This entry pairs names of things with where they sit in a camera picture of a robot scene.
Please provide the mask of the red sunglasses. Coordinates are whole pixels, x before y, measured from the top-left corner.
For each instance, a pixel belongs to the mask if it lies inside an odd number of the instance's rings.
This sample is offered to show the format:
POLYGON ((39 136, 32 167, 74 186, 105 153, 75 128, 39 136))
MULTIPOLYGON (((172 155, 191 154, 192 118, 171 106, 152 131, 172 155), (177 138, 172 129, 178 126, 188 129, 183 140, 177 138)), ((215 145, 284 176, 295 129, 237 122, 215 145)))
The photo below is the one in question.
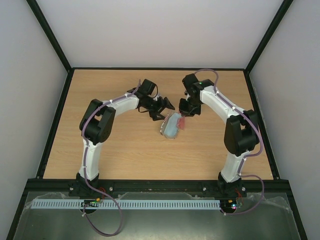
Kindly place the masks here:
POLYGON ((185 127, 186 127, 186 117, 185 117, 185 116, 181 116, 181 117, 177 120, 176 127, 177 127, 179 130, 184 130, 184 129, 185 129, 185 127))

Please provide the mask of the american flag glasses case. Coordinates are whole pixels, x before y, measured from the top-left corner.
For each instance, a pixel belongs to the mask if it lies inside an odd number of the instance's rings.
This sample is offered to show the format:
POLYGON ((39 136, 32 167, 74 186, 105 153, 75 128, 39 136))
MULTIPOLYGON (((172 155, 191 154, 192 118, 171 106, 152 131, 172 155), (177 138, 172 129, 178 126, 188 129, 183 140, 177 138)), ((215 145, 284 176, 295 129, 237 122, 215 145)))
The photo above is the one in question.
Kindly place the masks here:
POLYGON ((159 132, 167 139, 175 139, 179 131, 184 129, 185 117, 179 112, 170 111, 164 118, 159 132))

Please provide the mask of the blue cleaning cloth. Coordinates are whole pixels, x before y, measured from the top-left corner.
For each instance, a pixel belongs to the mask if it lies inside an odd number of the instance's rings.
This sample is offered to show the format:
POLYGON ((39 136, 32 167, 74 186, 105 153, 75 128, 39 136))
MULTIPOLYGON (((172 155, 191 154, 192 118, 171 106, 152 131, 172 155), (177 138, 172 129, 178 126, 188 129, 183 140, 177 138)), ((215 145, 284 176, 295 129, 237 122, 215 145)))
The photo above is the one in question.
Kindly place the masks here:
POLYGON ((171 114, 165 121, 162 128, 162 134, 167 139, 175 139, 178 135, 179 129, 177 128, 177 120, 181 117, 179 113, 171 114))

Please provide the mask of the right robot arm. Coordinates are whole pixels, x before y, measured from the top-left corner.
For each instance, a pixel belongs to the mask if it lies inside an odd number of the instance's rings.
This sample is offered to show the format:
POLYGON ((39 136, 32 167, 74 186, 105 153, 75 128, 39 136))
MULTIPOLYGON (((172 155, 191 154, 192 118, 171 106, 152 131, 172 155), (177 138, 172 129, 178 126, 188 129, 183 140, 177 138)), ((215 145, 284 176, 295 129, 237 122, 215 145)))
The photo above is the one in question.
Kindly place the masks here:
POLYGON ((226 162, 218 174, 217 189, 222 196, 231 196, 242 190, 242 169, 251 152, 263 142, 259 133, 258 115, 254 110, 244 110, 227 99, 210 79, 199 81, 194 73, 182 79, 186 98, 179 101, 179 112, 184 117, 201 114, 207 105, 225 123, 224 145, 226 162))

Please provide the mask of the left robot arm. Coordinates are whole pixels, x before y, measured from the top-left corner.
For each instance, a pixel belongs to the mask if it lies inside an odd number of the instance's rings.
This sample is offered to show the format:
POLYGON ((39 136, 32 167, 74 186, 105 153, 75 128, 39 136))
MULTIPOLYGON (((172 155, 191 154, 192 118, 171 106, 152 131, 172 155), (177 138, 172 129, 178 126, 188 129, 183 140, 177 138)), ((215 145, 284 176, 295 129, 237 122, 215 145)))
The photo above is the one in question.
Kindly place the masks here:
POLYGON ((159 94, 158 86, 145 79, 123 95, 110 99, 93 99, 79 124, 83 139, 83 155, 81 167, 75 181, 69 186, 69 195, 73 197, 94 196, 99 188, 99 161, 104 142, 109 138, 114 120, 117 116, 131 110, 140 110, 149 114, 153 121, 165 119, 164 109, 174 110, 175 107, 167 97, 159 94))

